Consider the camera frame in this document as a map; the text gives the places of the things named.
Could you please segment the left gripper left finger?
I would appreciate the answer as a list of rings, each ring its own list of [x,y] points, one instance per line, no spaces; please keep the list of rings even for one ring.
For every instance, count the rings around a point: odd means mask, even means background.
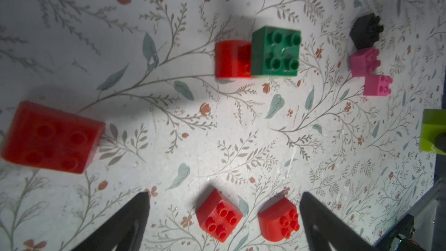
[[[74,250],[138,251],[144,237],[149,210],[149,194],[147,192],[136,194]]]

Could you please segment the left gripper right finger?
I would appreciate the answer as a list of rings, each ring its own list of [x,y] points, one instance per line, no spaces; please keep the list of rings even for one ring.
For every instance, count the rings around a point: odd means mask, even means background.
[[[309,192],[302,195],[300,215],[311,251],[376,250]]]

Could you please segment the light green lego brick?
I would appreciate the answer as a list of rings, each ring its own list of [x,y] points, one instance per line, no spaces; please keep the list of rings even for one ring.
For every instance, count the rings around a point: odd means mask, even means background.
[[[446,110],[425,109],[422,118],[419,149],[446,155]]]

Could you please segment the magenta lego brick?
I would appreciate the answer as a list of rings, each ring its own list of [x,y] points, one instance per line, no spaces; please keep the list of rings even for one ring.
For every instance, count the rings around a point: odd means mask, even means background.
[[[353,77],[366,77],[375,72],[381,65],[378,59],[380,51],[375,47],[357,50],[349,57],[350,70]]]

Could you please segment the dark green lego brick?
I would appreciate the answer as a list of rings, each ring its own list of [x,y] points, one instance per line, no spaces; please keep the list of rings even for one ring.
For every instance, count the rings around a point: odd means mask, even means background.
[[[296,77],[302,34],[265,26],[252,34],[251,76]]]

